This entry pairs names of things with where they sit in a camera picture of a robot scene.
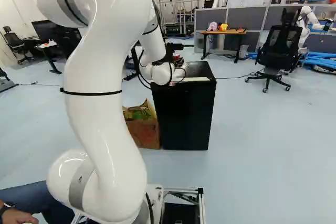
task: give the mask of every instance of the black box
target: black box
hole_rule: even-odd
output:
[[[188,62],[186,77],[207,77],[173,87],[151,83],[160,140],[166,150],[208,149],[217,81],[207,61]]]

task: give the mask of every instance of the wooden table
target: wooden table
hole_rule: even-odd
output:
[[[208,35],[228,34],[228,35],[237,35],[238,38],[238,49],[235,59],[235,63],[237,63],[239,60],[240,46],[243,40],[242,35],[246,35],[246,33],[247,33],[246,29],[228,29],[226,31],[202,31],[201,34],[204,35],[204,42],[203,42],[203,56],[201,57],[201,60],[204,60],[206,56],[209,55],[209,53],[206,52],[206,37]]]

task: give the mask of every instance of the wristwatch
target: wristwatch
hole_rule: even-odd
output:
[[[4,214],[5,211],[11,209],[12,207],[14,207],[14,204],[4,203],[4,206],[0,208],[0,217]]]

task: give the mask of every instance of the person's hand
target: person's hand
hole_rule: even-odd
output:
[[[34,218],[31,214],[27,212],[21,212],[15,208],[11,208],[4,212],[2,215],[3,224],[38,224],[38,219]]]

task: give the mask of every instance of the person's leg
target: person's leg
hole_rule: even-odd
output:
[[[45,181],[0,190],[0,199],[30,214],[42,213],[49,224],[68,224],[74,213],[55,200]]]

